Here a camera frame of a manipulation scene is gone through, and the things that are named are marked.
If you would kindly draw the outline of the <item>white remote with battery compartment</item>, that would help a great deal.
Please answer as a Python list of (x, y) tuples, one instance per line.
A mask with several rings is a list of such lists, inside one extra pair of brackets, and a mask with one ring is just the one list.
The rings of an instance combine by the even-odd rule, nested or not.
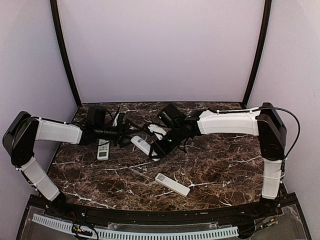
[(160, 160), (159, 158), (157, 158), (156, 152), (154, 150), (151, 150), (151, 145), (143, 140), (140, 136), (133, 136), (130, 141), (154, 162)]

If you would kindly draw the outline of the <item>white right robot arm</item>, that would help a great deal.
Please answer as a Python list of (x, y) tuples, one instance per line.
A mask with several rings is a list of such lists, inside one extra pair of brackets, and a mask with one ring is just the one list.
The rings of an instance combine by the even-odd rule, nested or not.
[(153, 142), (148, 151), (152, 159), (166, 157), (187, 139), (210, 134), (244, 134), (256, 136), (264, 161), (262, 201), (255, 205), (255, 213), (266, 217), (275, 208), (285, 160), (287, 129), (271, 103), (242, 110), (195, 110), (180, 112), (173, 104), (167, 105), (157, 117), (169, 128), (162, 139)]

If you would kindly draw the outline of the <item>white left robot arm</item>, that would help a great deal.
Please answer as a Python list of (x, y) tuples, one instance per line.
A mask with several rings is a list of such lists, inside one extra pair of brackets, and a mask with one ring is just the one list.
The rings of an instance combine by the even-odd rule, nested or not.
[(11, 164), (51, 202), (51, 210), (58, 217), (67, 218), (71, 208), (62, 200), (65, 198), (64, 194), (39, 164), (35, 154), (37, 142), (87, 146), (98, 140), (106, 140), (122, 148), (127, 146), (125, 140), (143, 130), (143, 127), (129, 119), (118, 118), (116, 125), (112, 122), (106, 123), (105, 116), (98, 113), (88, 115), (81, 121), (62, 122), (21, 111), (5, 132), (2, 144), (10, 156)]

